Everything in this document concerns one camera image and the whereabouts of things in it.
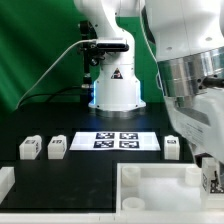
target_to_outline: small white box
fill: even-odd
[[[39,135],[27,137],[19,146],[21,160],[34,160],[41,150],[42,139]]]
[[[179,138],[172,135],[166,136],[164,140],[165,159],[179,160],[180,144]]]
[[[0,170],[0,204],[15,183],[14,167],[2,167]]]
[[[66,150],[66,137],[64,135],[53,137],[48,145],[48,159],[63,159]]]

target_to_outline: black table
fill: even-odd
[[[65,135],[68,147],[77,131],[156,132],[161,151],[69,151],[63,160],[48,160],[53,136]],[[34,103],[20,107],[0,126],[0,168],[15,167],[16,183],[0,212],[116,211],[117,163],[177,163],[163,158],[164,136],[179,136],[171,127],[165,105],[148,104],[144,115],[103,118],[79,103]],[[34,161],[19,160],[19,145],[40,135],[42,150]],[[192,162],[180,137],[181,163]]]

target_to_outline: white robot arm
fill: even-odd
[[[209,154],[215,159],[223,185],[223,2],[146,0],[145,4],[170,121],[188,140],[195,157]]]
[[[113,52],[111,49],[108,54],[105,54],[105,60],[101,61],[100,75],[94,83],[94,99],[89,107],[91,111],[106,117],[128,117],[145,107],[145,103],[140,98],[140,82],[134,73],[134,38],[118,27],[115,20],[122,2],[120,0],[74,0],[78,10],[86,15],[96,31],[98,40],[93,47],[113,48],[116,44],[127,43],[129,48],[127,52]]]

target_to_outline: printed marker sheet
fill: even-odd
[[[155,132],[77,132],[70,150],[158,151]]]

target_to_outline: cable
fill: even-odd
[[[55,96],[57,96],[59,93],[63,93],[63,92],[66,92],[66,91],[69,91],[69,90],[72,90],[72,89],[82,89],[80,86],[70,86],[70,87],[66,87],[66,88],[63,88],[59,91],[57,91],[56,93],[52,94],[45,102],[48,103],[50,102]]]
[[[58,94],[57,93],[39,93],[39,94],[34,94],[34,95],[28,96],[28,97],[24,98],[23,100],[21,100],[21,102],[18,105],[18,108],[20,106],[22,106],[22,104],[26,100],[28,100],[28,99],[31,99],[31,98],[34,98],[34,97],[38,97],[38,96],[52,96],[52,95],[54,95],[54,97],[55,97],[55,96],[76,96],[76,95],[79,95],[79,94],[62,94],[62,93],[58,93]]]
[[[19,102],[16,105],[16,109],[18,109],[19,105],[21,104],[21,101],[44,79],[44,77],[58,64],[58,62],[71,50],[73,49],[76,45],[81,44],[81,43],[90,43],[96,41],[95,39],[92,40],[81,40],[78,41],[74,44],[72,44],[67,50],[62,53],[62,55],[51,65],[51,67],[37,80],[37,82],[21,97]]]
[[[157,81],[156,81],[156,83],[157,83],[157,87],[163,91],[163,89],[162,89],[162,82],[161,82],[161,78],[160,78],[160,75],[159,75],[159,67],[158,67],[158,64],[157,64],[156,57],[155,57],[155,55],[152,52],[152,49],[150,47],[150,44],[148,42],[148,39],[147,39],[147,36],[146,36],[146,33],[145,33],[145,29],[144,29],[144,25],[143,25],[143,19],[142,19],[142,14],[141,14],[141,9],[142,9],[142,0],[139,0],[139,18],[140,18],[140,25],[141,25],[141,28],[142,28],[143,37],[145,39],[146,45],[147,45],[147,47],[149,49],[149,52],[150,52],[153,60],[156,63],[156,68],[157,68],[157,75],[156,75]]]
[[[142,19],[142,14],[141,14],[141,9],[142,9],[142,0],[139,0],[139,18],[140,18],[140,25],[141,25],[141,28],[142,28],[142,33],[143,33],[143,37],[145,39],[145,42],[146,42],[146,45],[149,49],[149,52],[150,54],[152,55],[152,58],[154,59],[154,61],[156,62],[156,65],[157,65],[157,60],[152,52],[152,49],[149,45],[149,42],[148,42],[148,39],[147,39],[147,36],[145,34],[145,29],[144,29],[144,25],[143,25],[143,19]]]

